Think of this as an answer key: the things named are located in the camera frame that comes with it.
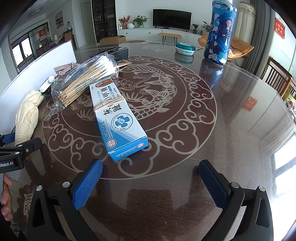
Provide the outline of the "person left hand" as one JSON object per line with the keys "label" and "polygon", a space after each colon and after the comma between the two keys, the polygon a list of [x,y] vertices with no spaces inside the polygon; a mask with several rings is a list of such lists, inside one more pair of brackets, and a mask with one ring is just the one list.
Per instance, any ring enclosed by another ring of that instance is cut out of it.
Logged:
{"label": "person left hand", "polygon": [[13,219],[13,208],[12,208],[12,196],[10,194],[9,186],[12,185],[10,178],[4,174],[3,175],[3,192],[1,194],[1,200],[3,206],[1,208],[1,213],[6,221],[11,221]]}

